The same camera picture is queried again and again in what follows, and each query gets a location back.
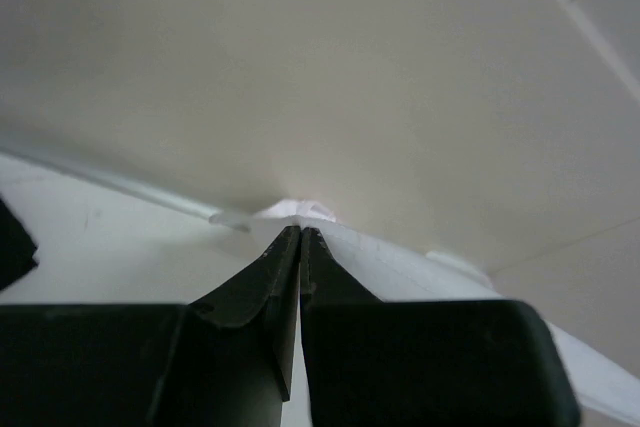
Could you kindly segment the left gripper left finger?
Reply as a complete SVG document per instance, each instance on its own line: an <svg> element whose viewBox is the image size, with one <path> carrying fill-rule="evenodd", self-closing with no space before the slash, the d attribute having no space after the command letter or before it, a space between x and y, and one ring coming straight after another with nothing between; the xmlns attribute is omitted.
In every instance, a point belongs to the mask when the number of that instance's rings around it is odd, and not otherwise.
<svg viewBox="0 0 640 427"><path fill-rule="evenodd" d="M197 315L220 331L259 326L281 398L291 398L299 292L301 229L285 227L250 265L194 301Z"/></svg>

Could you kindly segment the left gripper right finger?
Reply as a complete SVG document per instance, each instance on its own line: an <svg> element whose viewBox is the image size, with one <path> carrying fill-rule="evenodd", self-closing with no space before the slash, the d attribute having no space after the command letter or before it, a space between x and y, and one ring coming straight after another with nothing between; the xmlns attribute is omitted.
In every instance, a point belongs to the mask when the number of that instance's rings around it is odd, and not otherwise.
<svg viewBox="0 0 640 427"><path fill-rule="evenodd" d="M320 230L311 227L302 230L300 300L302 305L381 303L334 258Z"/></svg>

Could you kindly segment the white tank top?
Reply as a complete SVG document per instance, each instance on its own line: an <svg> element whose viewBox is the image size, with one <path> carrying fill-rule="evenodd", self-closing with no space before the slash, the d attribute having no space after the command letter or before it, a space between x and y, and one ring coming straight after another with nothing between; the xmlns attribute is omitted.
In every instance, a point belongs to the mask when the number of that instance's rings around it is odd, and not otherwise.
<svg viewBox="0 0 640 427"><path fill-rule="evenodd" d="M251 215L251 235L267 242L286 226L317 228L334 258L383 300L499 299L494 289L419 254L348 228L315 201L282 200ZM639 379L552 323L547 326L582 406L639 424Z"/></svg>

